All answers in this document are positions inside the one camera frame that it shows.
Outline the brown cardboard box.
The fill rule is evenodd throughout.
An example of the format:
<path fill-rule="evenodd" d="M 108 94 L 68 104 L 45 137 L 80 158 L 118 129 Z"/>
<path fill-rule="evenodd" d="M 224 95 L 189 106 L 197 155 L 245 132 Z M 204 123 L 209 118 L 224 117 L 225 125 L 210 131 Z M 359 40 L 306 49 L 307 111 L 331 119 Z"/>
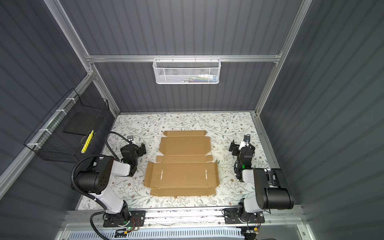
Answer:
<path fill-rule="evenodd" d="M 212 196 L 220 185 L 207 131 L 165 131 L 161 155 L 149 162 L 144 186 L 157 197 Z"/>

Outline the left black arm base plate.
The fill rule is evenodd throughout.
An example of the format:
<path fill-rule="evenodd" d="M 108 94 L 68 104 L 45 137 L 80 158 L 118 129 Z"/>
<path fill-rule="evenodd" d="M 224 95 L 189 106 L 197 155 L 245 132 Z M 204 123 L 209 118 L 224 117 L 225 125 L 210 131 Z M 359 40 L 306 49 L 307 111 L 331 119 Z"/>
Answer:
<path fill-rule="evenodd" d="M 103 227 L 142 227 L 146 218 L 146 211 L 130 211 L 127 215 L 121 214 L 104 214 Z"/>

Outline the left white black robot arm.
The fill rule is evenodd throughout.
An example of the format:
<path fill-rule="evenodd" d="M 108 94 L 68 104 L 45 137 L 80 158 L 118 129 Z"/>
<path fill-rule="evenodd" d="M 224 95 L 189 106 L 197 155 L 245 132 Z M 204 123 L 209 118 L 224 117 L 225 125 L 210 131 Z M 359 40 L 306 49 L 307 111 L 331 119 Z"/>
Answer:
<path fill-rule="evenodd" d="M 133 177 L 137 171 L 138 159 L 147 153 L 142 143 L 128 144 L 121 148 L 123 158 L 94 155 L 78 162 L 71 173 L 71 187 L 99 204 L 105 221 L 118 226 L 134 224 L 127 203 L 110 188 L 110 176 Z"/>

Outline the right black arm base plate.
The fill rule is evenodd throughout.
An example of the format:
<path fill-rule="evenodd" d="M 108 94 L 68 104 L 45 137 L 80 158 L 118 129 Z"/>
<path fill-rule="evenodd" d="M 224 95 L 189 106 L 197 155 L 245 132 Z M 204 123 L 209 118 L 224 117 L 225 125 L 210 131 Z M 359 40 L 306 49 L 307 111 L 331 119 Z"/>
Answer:
<path fill-rule="evenodd" d="M 261 216 L 261 213 L 241 213 L 240 210 L 236 208 L 225 208 L 222 209 L 222 214 L 225 223 L 229 225 L 265 223 L 265 218 Z"/>

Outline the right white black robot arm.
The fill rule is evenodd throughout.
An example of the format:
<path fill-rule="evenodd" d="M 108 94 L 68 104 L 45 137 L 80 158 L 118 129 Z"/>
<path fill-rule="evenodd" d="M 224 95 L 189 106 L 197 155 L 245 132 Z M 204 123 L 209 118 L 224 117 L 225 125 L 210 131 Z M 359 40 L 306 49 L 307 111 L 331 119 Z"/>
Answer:
<path fill-rule="evenodd" d="M 226 224 L 262 224 L 266 210 L 290 210 L 295 205 L 286 177 L 281 169 L 253 168 L 256 148 L 250 137 L 244 136 L 240 144 L 232 141 L 229 152 L 237 157 L 234 163 L 235 177 L 242 183 L 254 185 L 254 193 L 242 198 L 236 208 L 223 209 Z"/>

